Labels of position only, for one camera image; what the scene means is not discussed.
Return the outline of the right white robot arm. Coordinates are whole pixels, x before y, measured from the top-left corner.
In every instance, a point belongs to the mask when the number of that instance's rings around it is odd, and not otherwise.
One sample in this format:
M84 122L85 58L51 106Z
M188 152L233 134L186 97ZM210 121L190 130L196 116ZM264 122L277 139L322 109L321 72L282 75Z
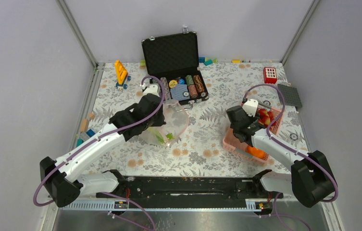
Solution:
M338 185L326 156L320 151L308 153L272 134L256 116L256 106L247 101L227 109L230 128L240 143L264 151L289 170L288 174L265 170L254 176L254 195L265 198L271 192L289 194L305 207L332 202L338 197Z

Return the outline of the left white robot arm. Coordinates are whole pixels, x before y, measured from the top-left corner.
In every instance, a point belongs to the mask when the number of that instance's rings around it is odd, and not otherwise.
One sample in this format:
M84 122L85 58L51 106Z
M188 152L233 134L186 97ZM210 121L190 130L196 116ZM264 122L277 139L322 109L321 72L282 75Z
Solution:
M109 149L124 144L149 127L165 125L163 101L162 97L148 93L138 103L116 112L99 132L69 153L55 160L48 156L42 159L39 163L41 182L34 193L34 204L42 205L37 200L42 187L57 207L67 206L85 194L107 192L115 198L122 197L126 185L113 173L94 177L82 173Z

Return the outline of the green celery stalk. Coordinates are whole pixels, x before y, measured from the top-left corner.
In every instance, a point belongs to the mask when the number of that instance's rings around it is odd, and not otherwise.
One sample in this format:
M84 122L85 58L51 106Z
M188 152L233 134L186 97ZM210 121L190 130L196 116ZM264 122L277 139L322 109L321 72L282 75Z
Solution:
M176 136L173 133L166 133L163 135L160 132L158 132L154 136L159 144L166 144L176 139Z

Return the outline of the clear pink zip bag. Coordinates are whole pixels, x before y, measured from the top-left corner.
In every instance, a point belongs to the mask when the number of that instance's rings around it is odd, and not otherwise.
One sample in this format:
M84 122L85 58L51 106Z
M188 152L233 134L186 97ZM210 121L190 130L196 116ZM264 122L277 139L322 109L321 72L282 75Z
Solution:
M181 134L183 134L189 125L189 116L177 100L164 101L163 115L165 116L166 124L161 127L148 128L140 135L143 141L153 145L169 146L176 139L180 138ZM176 139L166 144L159 144L154 136L158 132L163 135L166 133L173 133L176 136Z

